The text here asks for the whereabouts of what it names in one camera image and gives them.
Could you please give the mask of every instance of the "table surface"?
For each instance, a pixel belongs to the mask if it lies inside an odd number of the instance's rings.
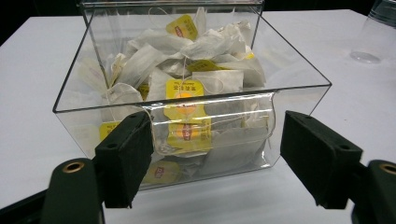
[[[312,116],[361,147],[361,163],[396,161],[396,54],[380,64],[348,56],[365,17],[351,10],[263,16],[332,82]],[[46,189],[57,165],[84,157],[51,111],[84,30],[82,17],[30,18],[0,48],[0,208]],[[352,208],[351,201],[345,210],[316,206],[281,158],[270,169],[139,191],[133,209],[105,216],[111,224],[343,224]]]

